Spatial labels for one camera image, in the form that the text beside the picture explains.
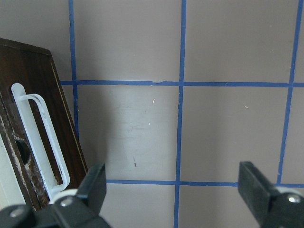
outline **hole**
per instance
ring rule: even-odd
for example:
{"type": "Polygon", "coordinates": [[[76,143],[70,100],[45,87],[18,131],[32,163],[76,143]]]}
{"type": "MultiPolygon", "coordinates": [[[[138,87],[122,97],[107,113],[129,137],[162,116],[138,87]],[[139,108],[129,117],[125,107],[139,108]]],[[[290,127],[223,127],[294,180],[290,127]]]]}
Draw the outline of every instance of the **hole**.
{"type": "Polygon", "coordinates": [[[16,144],[21,155],[23,164],[27,164],[29,161],[29,147],[23,139],[17,139],[16,144]]]}

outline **gray tile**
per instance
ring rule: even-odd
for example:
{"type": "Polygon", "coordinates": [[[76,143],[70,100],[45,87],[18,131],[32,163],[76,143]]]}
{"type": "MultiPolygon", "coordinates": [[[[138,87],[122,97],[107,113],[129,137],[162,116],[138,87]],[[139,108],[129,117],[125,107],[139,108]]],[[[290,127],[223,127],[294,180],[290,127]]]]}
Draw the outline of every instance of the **gray tile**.
{"type": "Polygon", "coordinates": [[[178,88],[78,87],[79,137],[88,166],[108,179],[175,180],[178,88]]]}
{"type": "Polygon", "coordinates": [[[186,87],[181,179],[236,182],[240,161],[276,181],[287,88],[186,87]]]}
{"type": "Polygon", "coordinates": [[[294,88],[283,163],[283,183],[304,184],[304,88],[294,88]]]}
{"type": "Polygon", "coordinates": [[[301,27],[300,27],[294,79],[295,82],[304,82],[304,23],[303,22],[301,23],[301,27]]]}
{"type": "Polygon", "coordinates": [[[235,187],[181,186],[179,228],[258,228],[235,187]]]}
{"type": "Polygon", "coordinates": [[[78,78],[178,81],[180,5],[176,0],[75,0],[78,78]]]}
{"type": "Polygon", "coordinates": [[[188,0],[186,81],[288,82],[297,0],[188,0]]]}
{"type": "Polygon", "coordinates": [[[101,216],[112,227],[173,227],[174,186],[107,184],[101,216]]]}
{"type": "Polygon", "coordinates": [[[68,1],[0,0],[0,37],[49,49],[61,80],[71,79],[68,1]]]}
{"type": "Polygon", "coordinates": [[[71,85],[63,85],[62,90],[65,94],[66,103],[71,113],[73,122],[74,122],[74,96],[73,96],[73,86],[71,85]]]}

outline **blue grid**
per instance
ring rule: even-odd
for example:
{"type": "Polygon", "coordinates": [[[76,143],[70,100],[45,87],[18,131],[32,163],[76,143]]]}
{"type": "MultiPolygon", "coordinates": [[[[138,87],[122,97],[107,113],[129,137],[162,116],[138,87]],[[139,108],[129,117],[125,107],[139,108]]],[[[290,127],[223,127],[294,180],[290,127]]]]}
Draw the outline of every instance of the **blue grid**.
{"type": "Polygon", "coordinates": [[[175,201],[174,201],[174,228],[178,227],[179,214],[179,199],[180,186],[226,186],[237,187],[237,182],[192,182],[180,181],[181,174],[181,134],[182,134],[182,106],[183,106],[183,89],[185,86],[205,86],[205,87],[280,87],[288,88],[287,101],[285,108],[285,120],[283,127],[280,162],[278,166],[278,175],[276,186],[290,187],[290,188],[304,188],[304,184],[282,184],[283,161],[285,156],[285,142],[288,133],[288,123],[290,116],[291,100],[294,87],[304,87],[304,83],[295,83],[295,65],[296,55],[298,50],[298,40],[300,33],[300,25],[302,18],[303,1],[299,0],[296,25],[294,32],[294,46],[290,67],[289,83],[271,83],[271,82],[187,82],[184,81],[184,63],[185,63],[185,45],[186,45],[186,5],[187,0],[181,0],[181,37],[180,37],[180,76],[179,81],[111,81],[111,80],[77,80],[76,77],[76,54],[75,54],[75,30],[74,30],[74,7],[73,0],[69,0],[69,19],[70,19],[70,51],[71,51],[71,67],[72,80],[61,81],[63,86],[73,86],[74,99],[74,121],[75,129],[78,135],[78,85],[128,85],[128,86],[178,86],[179,87],[179,105],[178,105],[178,119],[177,119],[177,152],[176,152],[176,177],[175,181],[162,180],[107,180],[107,183],[115,184],[145,184],[145,185],[174,185],[175,186],[175,201]]]}

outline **metal bolt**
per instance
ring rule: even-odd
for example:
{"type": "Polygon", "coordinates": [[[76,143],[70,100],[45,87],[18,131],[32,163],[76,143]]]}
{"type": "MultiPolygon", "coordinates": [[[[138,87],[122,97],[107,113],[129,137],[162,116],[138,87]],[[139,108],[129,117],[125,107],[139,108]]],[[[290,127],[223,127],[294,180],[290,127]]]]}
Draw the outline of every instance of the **metal bolt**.
{"type": "Polygon", "coordinates": [[[287,197],[288,197],[289,202],[291,202],[291,203],[301,202],[301,197],[299,195],[289,194],[287,197]]]}
{"type": "Polygon", "coordinates": [[[11,216],[12,218],[15,218],[19,215],[22,215],[24,212],[24,208],[23,207],[17,207],[16,209],[14,209],[9,216],[11,216]]]}
{"type": "Polygon", "coordinates": [[[73,203],[73,197],[66,197],[63,201],[60,202],[60,206],[66,207],[73,203]]]}

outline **white handle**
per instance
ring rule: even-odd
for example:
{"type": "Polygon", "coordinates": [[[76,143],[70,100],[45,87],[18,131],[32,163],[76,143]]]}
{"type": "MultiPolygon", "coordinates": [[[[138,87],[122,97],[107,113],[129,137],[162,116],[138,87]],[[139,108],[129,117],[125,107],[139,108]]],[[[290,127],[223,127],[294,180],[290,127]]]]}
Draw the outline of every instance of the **white handle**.
{"type": "Polygon", "coordinates": [[[43,180],[43,185],[48,193],[50,200],[60,191],[63,191],[70,183],[70,176],[67,171],[67,165],[63,158],[58,139],[48,113],[47,105],[44,99],[38,94],[26,94],[23,85],[20,83],[15,83],[12,85],[11,90],[22,119],[25,131],[28,136],[28,141],[32,148],[33,154],[36,159],[37,166],[41,173],[43,180]],[[44,127],[47,132],[49,142],[51,144],[57,166],[59,168],[62,184],[57,185],[57,181],[53,174],[51,165],[48,160],[46,150],[44,148],[43,142],[41,140],[37,124],[34,119],[34,115],[29,106],[29,99],[36,102],[44,127]]]}

